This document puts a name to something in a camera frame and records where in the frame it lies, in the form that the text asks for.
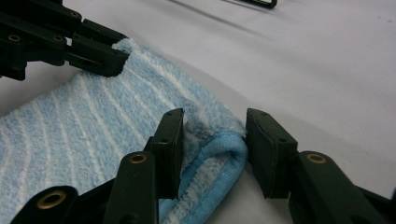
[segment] white table surface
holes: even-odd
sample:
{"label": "white table surface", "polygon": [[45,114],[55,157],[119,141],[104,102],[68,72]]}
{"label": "white table surface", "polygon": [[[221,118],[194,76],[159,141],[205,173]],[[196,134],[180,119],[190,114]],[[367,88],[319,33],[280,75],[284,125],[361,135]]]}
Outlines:
{"label": "white table surface", "polygon": [[[137,39],[213,91],[245,122],[270,113],[299,150],[332,157],[358,186],[396,187],[396,1],[64,0],[83,18]],[[77,71],[29,63],[0,79],[0,116]],[[207,223],[291,223],[247,168]]]}

